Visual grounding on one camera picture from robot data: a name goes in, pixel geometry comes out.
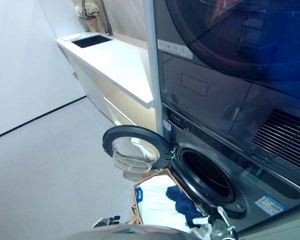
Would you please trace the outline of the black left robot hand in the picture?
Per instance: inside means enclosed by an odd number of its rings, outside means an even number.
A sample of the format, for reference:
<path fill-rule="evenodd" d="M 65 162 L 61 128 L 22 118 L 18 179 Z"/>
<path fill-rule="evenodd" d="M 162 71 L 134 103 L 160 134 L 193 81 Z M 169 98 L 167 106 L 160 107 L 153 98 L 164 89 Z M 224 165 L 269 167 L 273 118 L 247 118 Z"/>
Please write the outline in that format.
<path fill-rule="evenodd" d="M 119 224 L 120 223 L 119 222 L 120 218 L 121 218 L 120 215 L 115 215 L 115 216 L 112 216 L 112 217 L 101 218 L 95 224 L 95 227 Z"/>

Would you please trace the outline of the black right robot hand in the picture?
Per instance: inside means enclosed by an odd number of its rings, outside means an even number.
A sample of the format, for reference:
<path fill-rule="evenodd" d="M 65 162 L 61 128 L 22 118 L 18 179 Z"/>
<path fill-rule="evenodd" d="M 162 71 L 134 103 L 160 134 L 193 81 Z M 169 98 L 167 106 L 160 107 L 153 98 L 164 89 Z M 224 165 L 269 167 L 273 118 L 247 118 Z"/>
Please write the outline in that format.
<path fill-rule="evenodd" d="M 223 207 L 217 206 L 217 207 L 211 207 L 210 208 L 210 215 L 202 217 L 202 218 L 194 218 L 192 220 L 192 223 L 194 225 L 204 225 L 204 224 L 211 224 L 214 225 L 214 223 L 217 220 L 223 221 L 227 227 L 230 226 L 229 217 Z"/>

